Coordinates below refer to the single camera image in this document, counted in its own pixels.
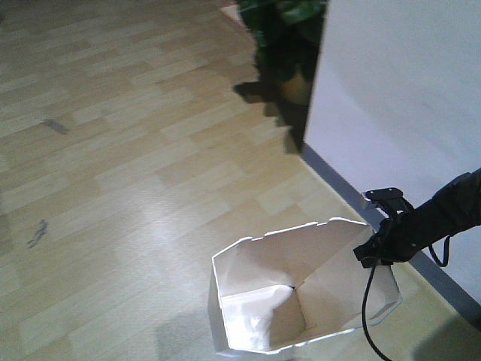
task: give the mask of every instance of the plant pot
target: plant pot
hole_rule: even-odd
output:
[[[309,105],[313,82],[307,81],[297,67],[294,77],[278,83],[279,94],[288,102],[298,105]]]

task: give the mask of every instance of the wooden floor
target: wooden floor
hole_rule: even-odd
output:
[[[256,81],[253,44],[217,5],[0,5],[0,360],[221,360],[210,257],[359,219],[272,106],[233,91]],[[395,274],[405,302],[372,329],[388,355],[481,359],[478,332],[410,266]],[[376,357],[358,330],[268,359]]]

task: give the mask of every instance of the white wall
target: white wall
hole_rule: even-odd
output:
[[[305,142],[359,192],[414,206],[481,167],[481,2],[331,0]],[[446,273],[481,303],[481,226]]]

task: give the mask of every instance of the black robotic arm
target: black robotic arm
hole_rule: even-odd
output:
[[[363,196],[388,216],[379,232],[354,250],[365,268],[378,260],[406,262],[425,247],[440,264],[431,247],[434,242],[448,237],[449,246],[449,237],[481,224],[481,168],[455,178],[418,208],[396,188],[371,190]]]

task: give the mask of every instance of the baseboard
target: baseboard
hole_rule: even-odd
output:
[[[304,144],[302,159],[369,224],[378,228],[384,216],[380,212],[362,209],[359,192],[307,144]],[[464,319],[481,331],[481,305],[478,302],[423,252],[417,253],[410,264]]]

